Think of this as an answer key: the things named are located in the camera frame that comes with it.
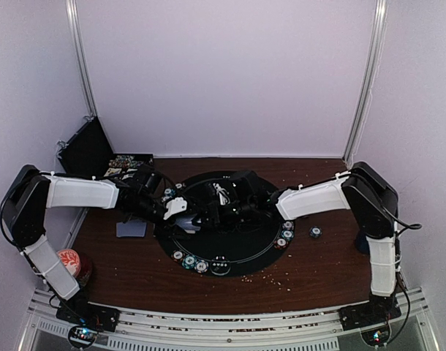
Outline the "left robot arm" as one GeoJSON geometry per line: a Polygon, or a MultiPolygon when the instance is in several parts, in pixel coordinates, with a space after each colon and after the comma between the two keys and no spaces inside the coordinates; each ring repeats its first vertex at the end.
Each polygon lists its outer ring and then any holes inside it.
{"type": "Polygon", "coordinates": [[[73,175],[24,165],[0,205],[1,231],[34,272],[63,301],[79,325],[94,318],[94,308],[80,294],[80,285],[57,255],[67,242],[67,227],[85,208],[119,210],[154,224],[196,233],[202,224],[193,200],[174,184],[174,195],[155,199],[154,181],[165,176],[147,167],[112,175],[73,175]]]}

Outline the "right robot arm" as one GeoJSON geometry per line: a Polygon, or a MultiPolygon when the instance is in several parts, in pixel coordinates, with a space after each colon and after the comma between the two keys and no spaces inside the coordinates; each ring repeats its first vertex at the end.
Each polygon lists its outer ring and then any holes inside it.
{"type": "Polygon", "coordinates": [[[256,173],[248,172],[210,182],[211,200],[193,222],[201,227],[218,227],[259,211],[291,222],[312,214],[350,211],[366,239],[370,257],[370,301],[364,306],[364,317],[377,323],[388,315],[400,268],[400,235],[422,227],[399,219],[397,191],[365,162],[307,186],[266,191],[257,185],[257,179],[256,173]]]}

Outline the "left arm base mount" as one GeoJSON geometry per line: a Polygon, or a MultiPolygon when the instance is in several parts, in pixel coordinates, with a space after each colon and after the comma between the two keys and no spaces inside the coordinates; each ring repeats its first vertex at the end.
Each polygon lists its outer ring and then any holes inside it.
{"type": "Polygon", "coordinates": [[[114,332],[120,311],[110,307],[88,305],[84,314],[73,312],[67,307],[58,308],[56,318],[72,324],[67,332],[67,341],[76,349],[91,347],[100,333],[114,332]]]}

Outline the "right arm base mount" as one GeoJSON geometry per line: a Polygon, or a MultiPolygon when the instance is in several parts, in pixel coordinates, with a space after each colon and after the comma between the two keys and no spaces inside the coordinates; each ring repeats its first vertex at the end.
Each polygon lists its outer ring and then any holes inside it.
{"type": "Polygon", "coordinates": [[[384,347],[392,339],[390,321],[401,316],[398,306],[386,309],[371,302],[339,309],[344,331],[360,329],[363,342],[370,347],[384,347]]]}

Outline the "grey card deck box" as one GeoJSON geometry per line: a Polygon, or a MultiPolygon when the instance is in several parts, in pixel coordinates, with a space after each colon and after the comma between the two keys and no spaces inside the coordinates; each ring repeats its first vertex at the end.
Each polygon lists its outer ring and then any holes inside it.
{"type": "Polygon", "coordinates": [[[175,220],[175,224],[180,227],[184,232],[195,234],[200,231],[201,226],[200,223],[194,224],[192,221],[195,218],[195,215],[190,216],[180,216],[175,220]]]}

